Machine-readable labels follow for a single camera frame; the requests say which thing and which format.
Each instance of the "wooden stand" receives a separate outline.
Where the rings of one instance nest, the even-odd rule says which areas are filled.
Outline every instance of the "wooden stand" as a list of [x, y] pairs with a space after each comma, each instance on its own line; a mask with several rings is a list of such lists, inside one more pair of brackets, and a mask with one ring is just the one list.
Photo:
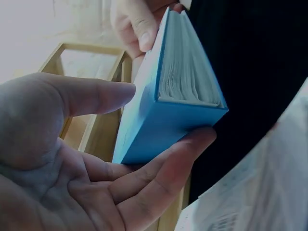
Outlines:
[[[64, 75], [61, 53], [66, 49], [116, 55], [116, 62], [113, 65], [107, 80], [131, 82], [132, 60], [125, 51], [119, 48], [91, 44], [59, 44], [41, 67], [39, 72]], [[78, 150], [95, 155], [104, 161], [111, 162], [122, 112], [123, 109], [119, 109], [104, 115], [90, 115], [87, 120], [86, 128], [83, 131], [82, 139], [80, 143], [77, 144]], [[71, 125], [72, 118], [67, 118], [64, 121], [63, 128], [59, 134], [59, 137], [64, 141]], [[190, 181], [188, 181], [185, 188], [182, 189], [176, 200], [165, 211], [165, 213], [155, 224], [147, 229], [148, 231], [174, 230], [181, 210], [188, 204], [189, 182]]]

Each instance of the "skin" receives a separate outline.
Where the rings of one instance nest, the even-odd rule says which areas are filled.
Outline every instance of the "skin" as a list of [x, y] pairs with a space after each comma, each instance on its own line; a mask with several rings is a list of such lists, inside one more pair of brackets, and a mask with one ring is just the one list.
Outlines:
[[114, 111], [134, 92], [129, 83], [43, 73], [0, 85], [1, 229], [141, 231], [164, 212], [215, 139], [212, 129], [193, 131], [135, 171], [58, 138], [65, 117]]

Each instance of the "book cover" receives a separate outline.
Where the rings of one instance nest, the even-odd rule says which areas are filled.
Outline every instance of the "book cover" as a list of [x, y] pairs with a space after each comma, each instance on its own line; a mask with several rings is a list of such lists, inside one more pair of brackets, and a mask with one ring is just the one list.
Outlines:
[[[168, 60], [164, 59], [165, 53], [168, 49], [175, 48], [172, 47], [172, 42], [166, 43], [166, 37], [174, 26], [174, 22], [170, 22], [172, 13], [175, 12], [171, 12], [169, 8], [166, 10], [154, 46], [146, 53], [134, 81], [136, 93], [122, 114], [115, 144], [114, 163], [147, 163], [192, 129], [213, 126], [228, 111], [210, 62], [198, 39], [192, 40], [192, 46], [201, 49], [206, 74], [214, 80], [221, 98], [220, 106], [169, 101], [159, 96], [160, 79], [164, 77], [162, 68], [164, 64], [168, 64]], [[182, 13], [182, 16], [189, 21], [186, 13]], [[190, 22], [186, 24], [188, 33], [197, 38]]]

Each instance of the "paper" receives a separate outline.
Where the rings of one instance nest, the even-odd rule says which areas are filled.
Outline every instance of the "paper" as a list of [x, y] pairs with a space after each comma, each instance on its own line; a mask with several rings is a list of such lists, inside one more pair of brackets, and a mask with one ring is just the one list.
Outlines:
[[176, 231], [306, 231], [308, 80], [275, 129], [184, 209]]

